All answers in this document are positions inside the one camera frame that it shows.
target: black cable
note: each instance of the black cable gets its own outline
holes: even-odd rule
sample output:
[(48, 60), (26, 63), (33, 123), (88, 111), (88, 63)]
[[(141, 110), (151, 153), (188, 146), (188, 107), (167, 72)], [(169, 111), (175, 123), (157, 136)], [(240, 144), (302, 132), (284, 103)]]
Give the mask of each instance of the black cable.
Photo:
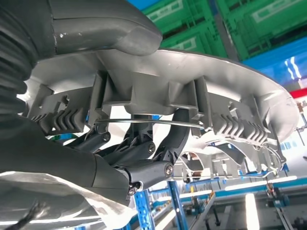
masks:
[(26, 224), (29, 224), (30, 221), (33, 219), (36, 219), (37, 217), (42, 214), (46, 209), (45, 204), (41, 204), (39, 202), (35, 202), (32, 208), (29, 210), (29, 212), (25, 215), (23, 218), (20, 219), (16, 224), (11, 225), (8, 228), (5, 230), (20, 230), (23, 229)]

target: screw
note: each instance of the screw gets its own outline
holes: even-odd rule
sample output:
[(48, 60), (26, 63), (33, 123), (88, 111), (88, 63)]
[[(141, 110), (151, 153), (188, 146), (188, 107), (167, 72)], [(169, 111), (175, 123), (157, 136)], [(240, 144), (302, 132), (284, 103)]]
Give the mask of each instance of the screw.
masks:
[(154, 145), (154, 143), (151, 142), (148, 145), (148, 152), (149, 154), (153, 154), (154, 153), (154, 151), (156, 151), (156, 146)]
[(169, 164), (166, 167), (165, 167), (165, 173), (168, 176), (171, 175), (172, 173), (172, 166)]
[(135, 194), (135, 193), (136, 193), (136, 188), (135, 188), (135, 187), (130, 188), (130, 189), (128, 191), (128, 195), (129, 195), (129, 196), (133, 196), (133, 195)]
[(109, 132), (105, 133), (105, 134), (104, 134), (104, 135), (102, 136), (102, 139), (103, 139), (104, 141), (109, 141), (110, 138), (111, 138), (111, 135), (110, 135)]

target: bolt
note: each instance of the bolt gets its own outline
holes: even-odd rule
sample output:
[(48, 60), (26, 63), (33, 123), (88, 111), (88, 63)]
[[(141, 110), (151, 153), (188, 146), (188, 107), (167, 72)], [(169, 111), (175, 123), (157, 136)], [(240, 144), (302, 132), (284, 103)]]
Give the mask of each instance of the bolt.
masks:
[(136, 191), (137, 191), (137, 189), (136, 189), (135, 187), (130, 188), (130, 189), (128, 191), (128, 195), (129, 195), (129, 196), (133, 196), (134, 194), (136, 193)]
[(154, 151), (156, 151), (156, 146), (153, 142), (150, 143), (148, 145), (149, 154), (153, 154), (153, 153), (154, 153)]
[(171, 175), (172, 173), (172, 166), (169, 164), (166, 167), (165, 167), (165, 173), (168, 176)]
[(109, 141), (111, 138), (111, 135), (109, 132), (107, 132), (102, 136), (104, 141)]

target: blue steel beam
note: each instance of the blue steel beam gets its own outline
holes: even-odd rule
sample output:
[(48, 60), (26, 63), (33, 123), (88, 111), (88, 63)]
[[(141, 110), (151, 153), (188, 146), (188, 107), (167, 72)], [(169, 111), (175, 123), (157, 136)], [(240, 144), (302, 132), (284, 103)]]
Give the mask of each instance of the blue steel beam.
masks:
[(135, 199), (140, 228), (141, 230), (154, 230), (154, 221), (149, 205), (148, 192), (147, 190), (137, 192)]
[(178, 230), (188, 230), (187, 220), (185, 219), (185, 212), (182, 204), (179, 198), (179, 191), (175, 181), (168, 181), (169, 192), (172, 197), (172, 203), (174, 210), (176, 211), (176, 221)]

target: fluorescent light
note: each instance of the fluorescent light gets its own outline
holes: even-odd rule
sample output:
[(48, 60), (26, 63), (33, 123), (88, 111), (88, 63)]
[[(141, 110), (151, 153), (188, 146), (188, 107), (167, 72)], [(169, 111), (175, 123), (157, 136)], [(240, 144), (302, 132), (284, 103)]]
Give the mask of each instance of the fluorescent light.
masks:
[(206, 194), (210, 194), (212, 193), (212, 190), (203, 190), (203, 191), (198, 191), (198, 192), (194, 192), (194, 193), (184, 193), (184, 194), (180, 194), (180, 198), (186, 198), (186, 197), (192, 197), (192, 196), (201, 196), (201, 195), (206, 195)]
[(158, 198), (157, 201), (162, 202), (162, 201), (168, 201), (168, 200), (171, 200), (171, 199), (172, 199), (172, 197), (170, 197), (170, 196), (163, 196), (163, 197)]
[[(88, 220), (88, 219), (101, 219), (100, 216), (89, 216), (89, 217), (75, 217), (75, 218), (57, 218), (57, 219), (36, 219), (30, 221), (31, 224), (42, 224), (42, 223), (55, 223), (55, 222), (66, 222), (66, 221), (76, 221), (76, 220)], [(18, 221), (0, 221), (0, 225), (12, 225), (17, 224)]]
[[(296, 179), (297, 179), (296, 176), (287, 176), (287, 177), (269, 180), (268, 183), (273, 184), (273, 183), (280, 183), (280, 182), (286, 182), (286, 181), (294, 181)], [(236, 190), (236, 189), (240, 189), (240, 188), (251, 188), (251, 187), (262, 186), (262, 185), (266, 185), (266, 184), (267, 184), (266, 181), (257, 181), (257, 182), (251, 182), (251, 183), (246, 183), (246, 184), (237, 184), (237, 185), (227, 186), (225, 188), (225, 190), (231, 191), (231, 190)]]
[(297, 176), (286, 176), (286, 177), (281, 177), (269, 180), (268, 183), (280, 183), (280, 182), (286, 182), (286, 181), (295, 181), (297, 179)]
[[(212, 190), (203, 190), (203, 191), (198, 191), (198, 192), (194, 192), (194, 193), (184, 193), (184, 194), (180, 194), (180, 198), (187, 198), (187, 197), (192, 197), (192, 196), (201, 196), (201, 195), (206, 195), (206, 194), (210, 194), (212, 193)], [(158, 198), (157, 201), (168, 201), (171, 200), (172, 197), (170, 196), (163, 196)]]
[(257, 208), (255, 196), (253, 193), (245, 196), (245, 207), (247, 209), (247, 230), (259, 230)]
[(166, 228), (169, 222), (174, 219), (176, 216), (176, 212), (175, 210), (172, 210), (170, 213), (167, 214), (163, 220), (161, 220), (159, 224), (156, 226), (156, 230), (163, 230)]
[(225, 188), (225, 190), (231, 191), (231, 190), (236, 190), (236, 189), (240, 189), (240, 188), (251, 188), (251, 187), (261, 186), (261, 185), (265, 185), (265, 184), (266, 184), (266, 181), (257, 181), (257, 182), (251, 182), (251, 183), (246, 183), (246, 184), (236, 184), (236, 185), (227, 186)]

